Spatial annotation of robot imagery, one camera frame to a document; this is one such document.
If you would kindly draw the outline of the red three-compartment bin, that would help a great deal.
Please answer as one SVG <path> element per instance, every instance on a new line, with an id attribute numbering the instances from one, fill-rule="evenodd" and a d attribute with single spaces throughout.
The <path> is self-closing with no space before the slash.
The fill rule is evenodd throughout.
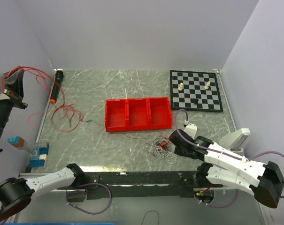
<path id="1" fill-rule="evenodd" d="M 148 131 L 172 128 L 172 113 L 167 97 L 107 99 L 107 132 Z"/>

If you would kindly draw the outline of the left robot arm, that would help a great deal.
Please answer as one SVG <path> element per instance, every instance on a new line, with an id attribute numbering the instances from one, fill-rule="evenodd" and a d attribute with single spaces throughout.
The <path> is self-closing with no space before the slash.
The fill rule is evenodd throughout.
<path id="1" fill-rule="evenodd" d="M 12 109 L 26 109 L 23 103 L 23 75 L 32 67 L 18 66 L 7 73 L 0 72 L 0 139 Z M 25 209 L 30 202 L 55 189 L 80 188 L 85 173 L 77 164 L 69 164 L 62 170 L 33 179 L 8 178 L 0 183 L 0 222 Z"/>

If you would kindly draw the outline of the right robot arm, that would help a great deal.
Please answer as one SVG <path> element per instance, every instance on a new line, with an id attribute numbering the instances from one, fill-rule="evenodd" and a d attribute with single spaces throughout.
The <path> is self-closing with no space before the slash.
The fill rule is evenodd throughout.
<path id="1" fill-rule="evenodd" d="M 181 129 L 174 131 L 169 140 L 175 145 L 175 154 L 203 162 L 196 172 L 199 186 L 216 184 L 234 188 L 249 193 L 269 208 L 278 207 L 284 177 L 276 163 L 247 159 L 205 137 L 193 139 Z"/>

